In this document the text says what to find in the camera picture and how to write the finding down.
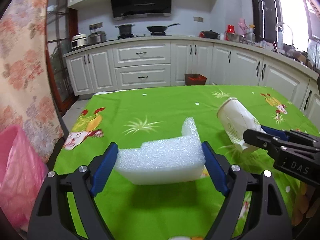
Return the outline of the person's right hand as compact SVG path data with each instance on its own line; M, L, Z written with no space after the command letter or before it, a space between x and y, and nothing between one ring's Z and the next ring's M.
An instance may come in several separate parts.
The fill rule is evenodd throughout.
M304 182L300 182L299 191L293 206L292 226L297 226L303 220L303 217L312 218L319 208L319 198L311 205L311 198L315 195L315 188Z

